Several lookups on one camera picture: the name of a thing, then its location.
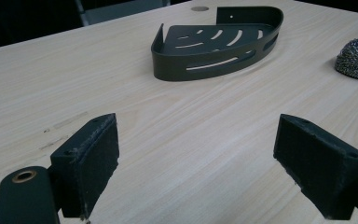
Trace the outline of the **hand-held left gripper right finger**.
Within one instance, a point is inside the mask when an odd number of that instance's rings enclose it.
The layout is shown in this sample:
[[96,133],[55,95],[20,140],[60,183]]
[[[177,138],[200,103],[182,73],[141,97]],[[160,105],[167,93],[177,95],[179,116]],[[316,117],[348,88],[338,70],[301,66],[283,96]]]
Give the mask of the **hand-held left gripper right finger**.
[[331,220],[358,209],[358,149],[314,123],[280,115],[273,157]]

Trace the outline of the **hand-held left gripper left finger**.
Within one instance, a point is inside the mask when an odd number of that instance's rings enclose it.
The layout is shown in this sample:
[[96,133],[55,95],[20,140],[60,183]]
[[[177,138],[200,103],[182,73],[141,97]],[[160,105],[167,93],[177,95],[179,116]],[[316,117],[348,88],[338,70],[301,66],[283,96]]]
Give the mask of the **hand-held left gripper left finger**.
[[87,122],[51,156],[51,173],[60,183],[64,217],[89,218],[118,166],[116,114]]

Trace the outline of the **black metal corner shelf basket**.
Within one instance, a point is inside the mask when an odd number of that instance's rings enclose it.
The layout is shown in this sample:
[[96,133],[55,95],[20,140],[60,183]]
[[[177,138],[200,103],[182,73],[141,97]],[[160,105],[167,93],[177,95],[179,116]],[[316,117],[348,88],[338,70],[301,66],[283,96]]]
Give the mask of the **black metal corner shelf basket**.
[[244,69],[273,50],[282,22],[276,7],[220,7],[215,25],[159,29],[151,46],[154,76],[190,81]]

